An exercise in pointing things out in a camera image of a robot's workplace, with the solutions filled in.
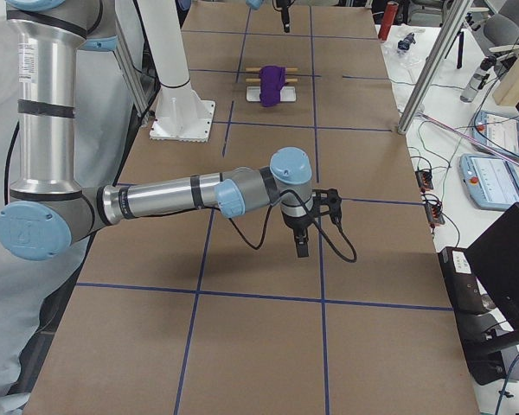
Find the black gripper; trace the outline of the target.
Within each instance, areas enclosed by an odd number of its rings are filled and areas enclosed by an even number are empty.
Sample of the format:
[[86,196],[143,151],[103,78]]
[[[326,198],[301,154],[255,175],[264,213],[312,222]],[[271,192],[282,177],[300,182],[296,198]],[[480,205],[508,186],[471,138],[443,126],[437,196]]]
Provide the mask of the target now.
[[280,12],[284,32],[289,33],[291,31],[291,23],[288,9],[292,6],[292,0],[273,0],[272,6],[276,11]]
[[309,256],[309,236],[308,228],[312,224],[312,219],[308,214],[293,216],[281,209],[284,223],[293,231],[293,238],[299,258]]

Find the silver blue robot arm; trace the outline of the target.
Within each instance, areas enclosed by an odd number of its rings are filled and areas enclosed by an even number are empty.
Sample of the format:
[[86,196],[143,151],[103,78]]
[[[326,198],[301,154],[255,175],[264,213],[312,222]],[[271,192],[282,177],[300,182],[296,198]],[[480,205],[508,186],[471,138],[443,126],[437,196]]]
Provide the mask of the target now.
[[[258,10],[265,0],[246,0],[246,5],[251,10]],[[280,14],[282,27],[285,33],[291,32],[290,8],[293,5],[291,0],[272,0],[272,8]]]
[[8,24],[18,35],[19,176],[6,185],[0,242],[13,255],[47,260],[103,227],[122,220],[212,209],[233,219],[279,206],[299,257],[318,198],[311,164],[295,147],[278,150],[260,169],[189,176],[141,185],[114,183],[114,164],[102,146],[75,143],[76,74],[80,51],[110,51],[135,106],[147,112],[131,51],[113,1],[8,1]]

